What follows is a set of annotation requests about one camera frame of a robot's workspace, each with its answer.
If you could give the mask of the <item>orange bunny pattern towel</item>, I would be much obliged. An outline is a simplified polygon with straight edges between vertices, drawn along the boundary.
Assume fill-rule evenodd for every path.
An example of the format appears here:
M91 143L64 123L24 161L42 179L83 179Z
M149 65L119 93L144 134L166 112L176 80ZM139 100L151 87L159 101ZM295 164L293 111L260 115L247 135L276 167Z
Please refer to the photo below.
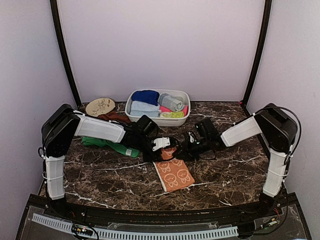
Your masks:
M173 158L175 150L175 147L162 148L160 155L162 161L153 163L165 192L184 189L195 183L195 180L190 174L185 162L183 160Z

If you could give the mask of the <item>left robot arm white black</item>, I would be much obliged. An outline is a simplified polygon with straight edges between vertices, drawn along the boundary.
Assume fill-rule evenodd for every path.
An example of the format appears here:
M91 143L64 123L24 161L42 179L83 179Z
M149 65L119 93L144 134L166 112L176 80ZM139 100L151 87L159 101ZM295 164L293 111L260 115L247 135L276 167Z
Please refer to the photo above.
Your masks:
M161 159L161 149L170 145L169 137L152 137L158 125L143 115L137 122L120 123L88 116L61 105L41 128L42 158L48 196L53 200L51 210L60 218L67 218L70 206L62 198L64 190L64 160L74 137L91 137L124 145L143 153L153 161Z

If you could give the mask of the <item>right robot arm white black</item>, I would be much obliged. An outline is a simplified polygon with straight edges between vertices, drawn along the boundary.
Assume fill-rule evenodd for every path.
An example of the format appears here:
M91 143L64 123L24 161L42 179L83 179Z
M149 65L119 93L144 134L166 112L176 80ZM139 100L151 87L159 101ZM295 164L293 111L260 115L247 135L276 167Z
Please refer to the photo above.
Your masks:
M184 142L173 156L184 161L198 160L207 151L220 151L232 147L253 136L262 135L269 150L269 166L263 195L274 198L280 192L283 180L288 174L289 162L301 138L301 123L291 110L269 103L236 122L223 132L205 118L195 125L201 139L192 131L184 134Z

